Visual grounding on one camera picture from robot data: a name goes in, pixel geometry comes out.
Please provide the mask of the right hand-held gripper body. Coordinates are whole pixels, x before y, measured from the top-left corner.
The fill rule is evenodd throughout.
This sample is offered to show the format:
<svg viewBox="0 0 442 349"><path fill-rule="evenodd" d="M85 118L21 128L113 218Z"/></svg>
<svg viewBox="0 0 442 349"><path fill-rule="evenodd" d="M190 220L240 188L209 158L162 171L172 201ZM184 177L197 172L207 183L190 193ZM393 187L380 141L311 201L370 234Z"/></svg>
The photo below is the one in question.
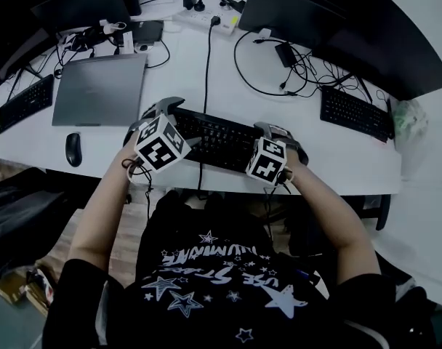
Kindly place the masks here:
<svg viewBox="0 0 442 349"><path fill-rule="evenodd" d="M283 185L287 180L286 171L289 171L286 150L295 151L304 165L308 164L308 155L290 131L274 124L270 124L270 129L272 137L263 137L262 131L256 129L260 137L255 140L246 174L269 185Z"/></svg>

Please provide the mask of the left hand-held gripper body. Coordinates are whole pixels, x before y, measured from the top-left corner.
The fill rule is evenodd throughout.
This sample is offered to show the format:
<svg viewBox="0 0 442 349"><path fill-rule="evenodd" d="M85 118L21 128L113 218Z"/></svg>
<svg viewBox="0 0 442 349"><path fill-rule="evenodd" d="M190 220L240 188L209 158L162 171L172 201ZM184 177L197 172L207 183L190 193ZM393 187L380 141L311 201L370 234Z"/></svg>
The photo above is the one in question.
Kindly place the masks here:
<svg viewBox="0 0 442 349"><path fill-rule="evenodd" d="M185 144L185 139L177 131L176 124L174 112L164 112L164 99L162 99L144 111L140 119L129 127L124 145L137 132L137 140L133 147L137 157L151 171L162 172L184 159L191 151L191 148Z"/></svg>

